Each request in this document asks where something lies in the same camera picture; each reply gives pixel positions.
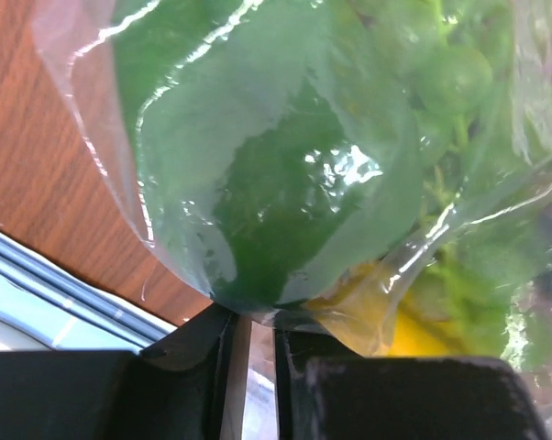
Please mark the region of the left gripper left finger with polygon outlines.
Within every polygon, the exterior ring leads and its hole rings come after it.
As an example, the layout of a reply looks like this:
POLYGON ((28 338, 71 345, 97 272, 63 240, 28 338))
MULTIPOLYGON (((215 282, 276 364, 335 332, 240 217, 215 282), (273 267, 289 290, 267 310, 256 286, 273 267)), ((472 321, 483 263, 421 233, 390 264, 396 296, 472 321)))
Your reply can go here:
POLYGON ((0 439, 217 439, 233 338, 212 305, 137 354, 0 352, 0 439))

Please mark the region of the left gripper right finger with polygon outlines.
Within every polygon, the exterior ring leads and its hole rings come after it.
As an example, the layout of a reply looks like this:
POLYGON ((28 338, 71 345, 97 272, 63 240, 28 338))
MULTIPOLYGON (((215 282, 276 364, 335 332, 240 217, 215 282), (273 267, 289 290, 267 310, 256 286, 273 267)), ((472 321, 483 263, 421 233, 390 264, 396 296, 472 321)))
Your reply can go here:
POLYGON ((281 439, 546 439, 523 380, 493 357, 361 357, 274 328, 281 439))

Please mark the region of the yellow fake bell pepper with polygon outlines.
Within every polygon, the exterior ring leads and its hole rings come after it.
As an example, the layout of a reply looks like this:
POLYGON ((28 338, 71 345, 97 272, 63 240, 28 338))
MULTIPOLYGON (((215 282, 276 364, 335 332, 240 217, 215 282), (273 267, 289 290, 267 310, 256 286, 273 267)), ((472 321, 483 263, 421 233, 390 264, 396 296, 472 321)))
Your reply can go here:
POLYGON ((385 291, 393 274, 378 260, 348 269, 304 309, 349 350, 365 358, 443 357, 466 352, 447 318, 431 318, 409 289, 400 301, 385 291))

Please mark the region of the clear zip top bag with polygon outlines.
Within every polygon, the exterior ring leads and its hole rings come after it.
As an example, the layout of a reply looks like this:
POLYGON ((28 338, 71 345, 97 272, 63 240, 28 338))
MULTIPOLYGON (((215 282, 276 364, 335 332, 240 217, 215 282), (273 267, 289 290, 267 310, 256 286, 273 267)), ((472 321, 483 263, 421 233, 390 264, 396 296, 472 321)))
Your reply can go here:
POLYGON ((282 437, 552 439, 552 1, 40 1, 130 227, 275 332, 282 437))

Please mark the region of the green fake grapes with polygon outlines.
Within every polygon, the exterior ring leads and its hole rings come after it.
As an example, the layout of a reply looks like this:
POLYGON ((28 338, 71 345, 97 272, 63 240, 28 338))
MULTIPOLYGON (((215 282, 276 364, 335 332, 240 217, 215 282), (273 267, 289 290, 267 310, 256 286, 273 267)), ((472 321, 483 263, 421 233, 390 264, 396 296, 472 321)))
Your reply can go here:
POLYGON ((552 359, 552 322, 531 293, 552 268, 552 1, 458 1, 454 34, 418 89, 431 123, 432 205, 381 262, 385 291, 416 291, 464 354, 534 372, 552 359))

